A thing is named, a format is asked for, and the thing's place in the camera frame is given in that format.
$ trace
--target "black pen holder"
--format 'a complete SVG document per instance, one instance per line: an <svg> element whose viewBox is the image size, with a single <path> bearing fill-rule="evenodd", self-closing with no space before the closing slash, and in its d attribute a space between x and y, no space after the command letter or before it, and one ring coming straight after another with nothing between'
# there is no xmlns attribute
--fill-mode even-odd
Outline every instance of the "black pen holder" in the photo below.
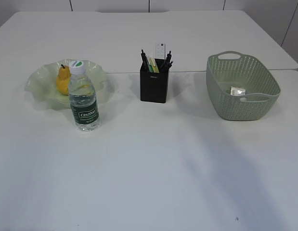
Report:
<svg viewBox="0 0 298 231"><path fill-rule="evenodd" d="M160 70L165 60L155 59ZM166 103L169 69L160 73L148 72L143 64L140 68L140 100L154 103Z"/></svg>

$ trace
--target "pear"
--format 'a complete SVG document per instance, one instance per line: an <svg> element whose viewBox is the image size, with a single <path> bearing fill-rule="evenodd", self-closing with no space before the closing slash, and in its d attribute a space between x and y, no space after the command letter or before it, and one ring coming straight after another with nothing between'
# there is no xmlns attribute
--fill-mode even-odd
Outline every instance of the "pear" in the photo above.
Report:
<svg viewBox="0 0 298 231"><path fill-rule="evenodd" d="M63 95L68 95L68 83L70 82L70 69L68 66L61 65L57 76L57 89Z"/></svg>

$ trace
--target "item in basket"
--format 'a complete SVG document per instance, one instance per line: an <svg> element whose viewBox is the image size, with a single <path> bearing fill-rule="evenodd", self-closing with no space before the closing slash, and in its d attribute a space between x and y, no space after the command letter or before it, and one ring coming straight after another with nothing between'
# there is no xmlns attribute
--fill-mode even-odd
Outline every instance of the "item in basket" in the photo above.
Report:
<svg viewBox="0 0 298 231"><path fill-rule="evenodd" d="M246 89L245 88L236 88L236 87L231 87L230 94L235 95L235 96L241 96L245 95Z"/></svg>

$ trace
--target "basket handle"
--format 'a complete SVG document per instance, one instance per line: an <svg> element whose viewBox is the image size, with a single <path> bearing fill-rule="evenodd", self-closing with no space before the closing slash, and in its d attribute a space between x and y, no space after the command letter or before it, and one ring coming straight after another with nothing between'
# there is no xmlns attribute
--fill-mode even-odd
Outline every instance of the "basket handle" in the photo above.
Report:
<svg viewBox="0 0 298 231"><path fill-rule="evenodd" d="M222 53L216 54L216 56L217 56L218 59L221 59L220 56L223 55L223 54L236 54L236 55L239 55L240 58L237 58L237 59L241 59L242 56L243 56L242 53L237 52L237 51L224 51L224 52L222 52Z"/></svg>
<svg viewBox="0 0 298 231"><path fill-rule="evenodd" d="M243 99L248 99L249 97L265 97L267 98L266 100L261 100L261 101L246 101ZM247 94L247 95L240 95L240 96L236 96L241 102L245 102L245 103L254 103L254 102L264 102L267 101L271 98L275 98L276 95L268 95L268 94L264 94L264 93L251 93L251 94Z"/></svg>

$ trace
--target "woven basket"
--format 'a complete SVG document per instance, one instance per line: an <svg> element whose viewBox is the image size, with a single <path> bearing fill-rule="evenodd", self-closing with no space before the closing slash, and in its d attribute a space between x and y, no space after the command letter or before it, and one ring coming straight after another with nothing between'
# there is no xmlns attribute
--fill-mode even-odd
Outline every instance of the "woven basket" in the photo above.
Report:
<svg viewBox="0 0 298 231"><path fill-rule="evenodd" d="M224 54L240 57L221 59ZM231 87L245 88L246 95L231 95ZM262 118L280 95L278 83L257 58L235 51L208 58L207 91L218 115L236 121Z"/></svg>

